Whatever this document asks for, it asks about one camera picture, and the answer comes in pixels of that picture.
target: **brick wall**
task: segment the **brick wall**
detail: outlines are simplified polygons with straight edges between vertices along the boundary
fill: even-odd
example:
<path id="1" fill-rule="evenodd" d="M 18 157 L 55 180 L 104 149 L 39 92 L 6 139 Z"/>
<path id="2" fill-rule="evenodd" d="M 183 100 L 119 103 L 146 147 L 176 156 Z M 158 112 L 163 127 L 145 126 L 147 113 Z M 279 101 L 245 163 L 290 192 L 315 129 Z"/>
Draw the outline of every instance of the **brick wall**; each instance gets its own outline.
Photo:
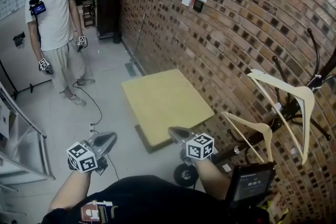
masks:
<path id="1" fill-rule="evenodd" d="M 246 76 L 256 68 L 279 77 L 272 57 L 279 58 L 294 86 L 311 77 L 315 53 L 306 31 L 310 27 L 320 46 L 321 66 L 335 48 L 335 0 L 208 0 L 199 14 L 181 0 L 122 0 L 122 31 L 133 48 L 144 12 L 147 14 L 136 53 L 147 73 L 179 68 L 216 115 L 199 127 L 216 138 L 221 150 L 237 143 L 219 115 L 230 111 L 247 120 L 272 118 L 270 105 Z M 267 88 L 276 100 L 273 88 Z M 327 141 L 312 127 L 310 153 L 305 165 L 286 129 L 274 134 L 272 151 L 277 162 L 273 188 L 286 198 L 295 222 L 330 221 L 335 216 L 336 89 L 330 81 L 316 93 L 313 118 L 332 135 Z M 251 130 L 240 126 L 246 135 Z M 292 125 L 302 142 L 302 130 Z M 263 142 L 256 146 L 266 159 Z M 243 156 L 233 163 L 244 163 Z M 257 159 L 247 154 L 251 162 Z"/>

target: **white tile floor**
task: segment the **white tile floor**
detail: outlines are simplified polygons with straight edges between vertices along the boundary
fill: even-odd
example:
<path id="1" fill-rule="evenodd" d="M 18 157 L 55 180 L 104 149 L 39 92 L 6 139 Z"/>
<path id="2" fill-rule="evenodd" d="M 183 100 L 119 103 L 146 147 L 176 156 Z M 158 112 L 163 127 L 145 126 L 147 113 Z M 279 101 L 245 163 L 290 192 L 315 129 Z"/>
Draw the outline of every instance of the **white tile floor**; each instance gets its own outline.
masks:
<path id="1" fill-rule="evenodd" d="M 89 47 L 84 56 L 87 63 L 87 77 L 96 84 L 86 87 L 103 113 L 102 121 L 96 126 L 99 132 L 114 131 L 118 141 L 110 153 L 120 178 L 134 175 L 157 175 L 174 182 L 173 172 L 181 162 L 180 148 L 167 146 L 148 154 L 134 129 L 136 120 L 123 94 L 120 83 L 132 79 L 125 63 L 130 60 L 122 44 L 113 44 L 111 39 L 98 40 L 94 28 L 86 29 Z M 76 141 L 89 137 L 89 123 L 99 119 L 94 103 L 80 90 L 74 92 L 85 99 L 87 106 L 79 108 L 61 98 L 51 82 L 18 95 L 17 103 L 26 115 L 44 131 L 50 167 L 56 180 L 45 180 L 17 185 L 18 193 L 7 193 L 8 203 L 13 210 L 27 214 L 15 217 L 18 223 L 40 223 L 59 187 L 69 176 L 66 149 Z M 93 173 L 89 194 L 101 191 L 117 180 L 112 165 L 102 176 Z"/>

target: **yellow table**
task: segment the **yellow table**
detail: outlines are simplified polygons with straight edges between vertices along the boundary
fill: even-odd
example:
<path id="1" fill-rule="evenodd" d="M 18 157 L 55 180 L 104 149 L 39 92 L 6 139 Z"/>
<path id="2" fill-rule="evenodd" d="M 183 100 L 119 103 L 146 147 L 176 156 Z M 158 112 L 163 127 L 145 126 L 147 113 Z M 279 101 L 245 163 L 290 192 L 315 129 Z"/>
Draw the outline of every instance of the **yellow table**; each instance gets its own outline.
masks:
<path id="1" fill-rule="evenodd" d="M 170 143 L 168 128 L 192 128 L 214 115 L 178 69 L 121 83 L 149 152 Z"/>

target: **camera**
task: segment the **camera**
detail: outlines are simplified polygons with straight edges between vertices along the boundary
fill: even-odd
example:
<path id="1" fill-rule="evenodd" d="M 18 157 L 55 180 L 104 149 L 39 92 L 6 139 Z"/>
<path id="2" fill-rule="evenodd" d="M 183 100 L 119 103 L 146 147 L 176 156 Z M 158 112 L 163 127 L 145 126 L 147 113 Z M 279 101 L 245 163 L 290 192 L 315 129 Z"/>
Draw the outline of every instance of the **camera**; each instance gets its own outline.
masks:
<path id="1" fill-rule="evenodd" d="M 30 5 L 30 14 L 32 16 L 37 16 L 46 11 L 46 6 L 44 5 L 43 1 L 40 0 L 31 0 L 29 1 Z"/>

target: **power strip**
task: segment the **power strip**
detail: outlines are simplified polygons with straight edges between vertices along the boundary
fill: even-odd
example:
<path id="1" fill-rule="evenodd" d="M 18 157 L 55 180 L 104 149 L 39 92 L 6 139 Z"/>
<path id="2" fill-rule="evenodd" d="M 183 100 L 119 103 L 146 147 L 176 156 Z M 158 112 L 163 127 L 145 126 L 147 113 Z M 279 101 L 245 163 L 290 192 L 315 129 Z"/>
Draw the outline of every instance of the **power strip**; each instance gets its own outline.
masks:
<path id="1" fill-rule="evenodd" d="M 95 127 L 94 127 L 94 123 L 90 122 L 89 124 L 89 136 L 93 136 L 93 134 L 95 133 Z"/>

